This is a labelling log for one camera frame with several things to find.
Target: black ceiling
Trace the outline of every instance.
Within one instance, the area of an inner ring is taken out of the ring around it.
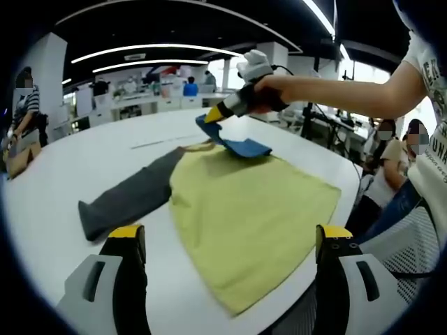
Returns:
[[[302,0],[208,0],[197,1],[218,5],[267,24],[292,43],[304,55],[336,58],[337,45]],[[314,0],[332,22],[333,0]],[[68,15],[102,3],[74,1],[53,11],[54,23]],[[391,0],[337,0],[337,40],[353,41],[348,49],[352,59],[386,70],[396,67],[408,43],[408,33],[400,22]],[[182,43],[225,48],[240,43],[276,40],[289,51],[295,48],[273,33],[242,18],[193,3],[169,0],[133,0],[114,2],[86,10],[54,25],[53,32],[68,42],[64,78],[79,82],[92,78],[92,70],[124,63],[124,55],[144,52],[146,59],[198,59],[206,52],[185,49],[144,49],[116,52],[71,64],[71,60],[113,47],[152,43]]]

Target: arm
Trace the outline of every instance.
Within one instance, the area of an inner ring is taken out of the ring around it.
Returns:
[[[269,75],[256,90],[263,87],[278,89],[285,103],[311,101],[382,119],[405,115],[427,95],[422,76],[405,61],[385,84]]]
[[[394,191],[397,191],[406,181],[406,178],[399,173],[401,153],[402,143],[399,140],[391,140],[380,156],[383,161],[385,180]]]
[[[14,134],[19,137],[23,131],[27,128],[28,123],[31,121],[33,114],[39,111],[40,108],[40,95],[39,91],[35,90],[29,96],[27,114],[24,116],[19,126],[15,129]]]
[[[383,163],[383,172],[385,175],[385,180],[388,185],[397,191],[404,184],[406,178],[402,176],[399,172],[399,162],[391,161],[386,159]]]

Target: white sleeve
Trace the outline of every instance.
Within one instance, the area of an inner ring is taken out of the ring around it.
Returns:
[[[423,43],[423,41],[410,31],[410,45],[408,46],[406,56],[402,60],[410,63],[419,72],[421,72],[421,68],[418,61],[418,55],[423,50],[421,43]]]

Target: pillar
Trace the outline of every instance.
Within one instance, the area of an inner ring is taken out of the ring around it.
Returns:
[[[64,63],[67,42],[54,33],[42,37],[33,46],[20,62],[17,74],[25,67],[31,66],[34,84],[39,87],[40,109],[48,115],[48,141],[53,141],[52,130],[58,124],[57,113],[62,112],[64,101],[62,80],[64,78]],[[15,91],[13,107],[19,98]]]
[[[223,80],[222,80],[222,89],[228,88],[228,78],[230,75],[230,59],[226,59],[223,63]]]

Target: cable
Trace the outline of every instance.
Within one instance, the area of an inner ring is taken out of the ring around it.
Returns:
[[[350,162],[352,163],[354,169],[355,169],[356,172],[357,172],[358,181],[361,183],[361,182],[362,182],[362,177],[360,176],[360,173],[358,173],[358,170],[357,170],[357,168],[356,168],[356,164],[352,161],[352,159],[351,159],[351,155],[350,155],[348,149],[346,148],[346,146],[344,145],[344,142],[343,142],[342,140],[340,140],[340,137],[338,137],[338,133],[337,133],[337,129],[336,129],[336,127],[330,122],[330,119],[326,116],[326,114],[324,114],[324,112],[323,112],[323,110],[320,108],[320,106],[318,106],[317,104],[315,104],[315,106],[320,110],[321,114],[326,118],[326,122],[328,123],[329,127],[332,127],[332,130],[334,131],[335,136],[337,136],[337,139],[338,139],[341,143],[343,143],[343,149],[344,149],[344,151],[348,154],[348,158],[349,158]]]
[[[273,70],[276,70],[277,68],[283,68],[284,70],[286,70],[287,72],[289,72],[291,75],[294,75],[292,71],[290,71],[287,67],[282,66],[282,65],[272,65]],[[321,114],[326,118],[326,122],[328,123],[329,127],[332,128],[332,131],[334,132],[335,136],[337,136],[337,139],[343,144],[343,149],[344,151],[348,154],[348,159],[350,160],[350,162],[352,163],[354,170],[357,173],[358,176],[358,189],[360,189],[360,183],[362,181],[362,177],[360,176],[360,173],[358,172],[355,163],[352,161],[351,159],[351,155],[348,151],[348,149],[346,148],[346,145],[344,144],[344,142],[342,140],[340,140],[340,137],[338,137],[338,133],[337,133],[337,129],[336,126],[334,124],[332,124],[332,122],[330,121],[330,119],[326,116],[326,114],[324,114],[324,112],[322,111],[322,109],[320,108],[320,106],[318,106],[317,104],[314,103],[314,105],[320,110]]]
[[[272,69],[273,71],[275,71],[277,68],[283,68],[284,70],[286,70],[287,72],[289,72],[291,75],[294,75],[292,71],[290,71],[287,67],[282,66],[282,65],[272,65]]]

